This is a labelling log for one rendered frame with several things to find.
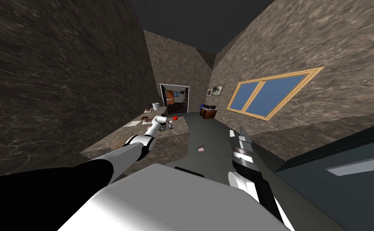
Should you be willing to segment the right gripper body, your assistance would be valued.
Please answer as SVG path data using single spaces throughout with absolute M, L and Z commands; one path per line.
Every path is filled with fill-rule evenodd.
M 233 152 L 251 152 L 250 136 L 231 136 L 230 144 Z

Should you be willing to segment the open doorway with orange door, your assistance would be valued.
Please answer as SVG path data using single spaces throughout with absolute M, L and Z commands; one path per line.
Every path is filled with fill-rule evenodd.
M 168 114 L 189 112 L 190 87 L 184 85 L 159 84 L 161 96 Z

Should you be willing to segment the wood framed window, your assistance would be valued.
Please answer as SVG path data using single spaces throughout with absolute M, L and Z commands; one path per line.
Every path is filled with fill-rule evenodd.
M 241 81 L 226 109 L 268 121 L 322 70 L 318 67 Z

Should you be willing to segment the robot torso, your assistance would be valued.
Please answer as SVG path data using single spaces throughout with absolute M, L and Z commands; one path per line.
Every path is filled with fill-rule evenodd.
M 153 164 L 101 189 L 58 231 L 293 231 L 248 180 L 228 180 Z

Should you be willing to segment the dark teal cupboard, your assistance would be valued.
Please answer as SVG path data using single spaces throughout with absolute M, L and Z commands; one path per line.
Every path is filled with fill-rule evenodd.
M 374 131 L 363 130 L 289 160 L 276 174 L 345 231 L 374 231 Z

